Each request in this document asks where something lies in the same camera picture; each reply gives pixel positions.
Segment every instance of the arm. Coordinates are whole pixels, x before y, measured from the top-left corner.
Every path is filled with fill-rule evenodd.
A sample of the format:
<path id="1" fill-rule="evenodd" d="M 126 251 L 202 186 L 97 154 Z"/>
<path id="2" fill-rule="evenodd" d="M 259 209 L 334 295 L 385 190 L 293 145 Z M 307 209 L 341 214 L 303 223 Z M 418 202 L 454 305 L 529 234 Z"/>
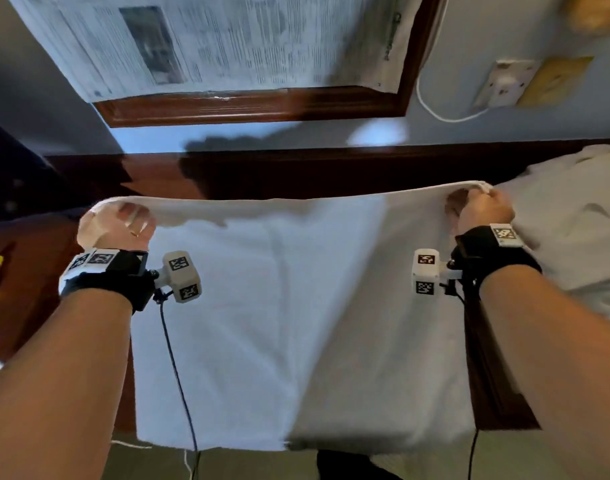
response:
<path id="1" fill-rule="evenodd" d="M 470 191 L 457 230 L 513 217 L 501 193 Z M 498 346 L 568 473 L 610 479 L 610 320 L 528 266 L 490 274 L 480 296 Z"/>
<path id="2" fill-rule="evenodd" d="M 130 205 L 81 220 L 83 247 L 147 250 L 155 224 Z M 131 303 L 84 289 L 62 300 L 44 326 L 0 371 L 0 480 L 99 479 L 122 393 Z"/>

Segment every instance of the forearm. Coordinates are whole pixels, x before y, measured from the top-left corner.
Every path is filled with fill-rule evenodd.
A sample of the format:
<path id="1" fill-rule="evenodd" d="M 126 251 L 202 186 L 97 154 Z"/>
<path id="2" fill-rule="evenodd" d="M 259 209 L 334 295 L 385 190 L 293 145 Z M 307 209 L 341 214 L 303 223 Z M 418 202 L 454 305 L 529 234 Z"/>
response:
<path id="1" fill-rule="evenodd" d="M 0 480 L 100 478 L 130 319 L 125 297 L 76 291 L 0 371 Z"/>
<path id="2" fill-rule="evenodd" d="M 610 320 L 527 266 L 480 289 L 496 341 L 569 472 L 610 478 Z"/>

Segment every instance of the person's left forearm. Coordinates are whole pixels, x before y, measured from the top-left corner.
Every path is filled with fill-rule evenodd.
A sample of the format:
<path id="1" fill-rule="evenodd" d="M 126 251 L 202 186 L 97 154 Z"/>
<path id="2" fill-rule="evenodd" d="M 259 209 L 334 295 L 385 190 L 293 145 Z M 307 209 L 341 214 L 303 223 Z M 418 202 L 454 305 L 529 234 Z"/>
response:
<path id="1" fill-rule="evenodd" d="M 76 291 L 0 371 L 0 480 L 100 478 L 131 311 L 117 293 Z"/>

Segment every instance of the person's right forearm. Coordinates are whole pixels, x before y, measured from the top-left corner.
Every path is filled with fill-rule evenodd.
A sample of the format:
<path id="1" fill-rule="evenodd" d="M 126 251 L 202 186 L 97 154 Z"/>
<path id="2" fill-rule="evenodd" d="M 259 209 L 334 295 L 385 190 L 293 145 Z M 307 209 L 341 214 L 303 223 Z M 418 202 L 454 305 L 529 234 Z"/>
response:
<path id="1" fill-rule="evenodd" d="M 488 276 L 480 296 L 494 336 L 573 478 L 610 478 L 610 320 L 527 266 Z"/>

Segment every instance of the hand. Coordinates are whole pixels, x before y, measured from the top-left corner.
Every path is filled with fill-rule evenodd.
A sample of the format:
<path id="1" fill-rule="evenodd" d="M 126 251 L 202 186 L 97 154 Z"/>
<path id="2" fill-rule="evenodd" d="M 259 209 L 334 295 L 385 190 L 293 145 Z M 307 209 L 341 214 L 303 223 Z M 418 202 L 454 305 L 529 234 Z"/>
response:
<path id="1" fill-rule="evenodd" d="M 129 226 L 127 221 L 136 211 Z M 156 230 L 149 209 L 133 203 L 107 203 L 98 212 L 87 212 L 78 225 L 77 241 L 83 249 L 147 251 Z"/>
<path id="2" fill-rule="evenodd" d="M 488 194 L 480 189 L 456 191 L 447 197 L 445 213 L 457 235 L 478 226 L 509 224 L 516 215 L 509 197 L 496 189 Z"/>

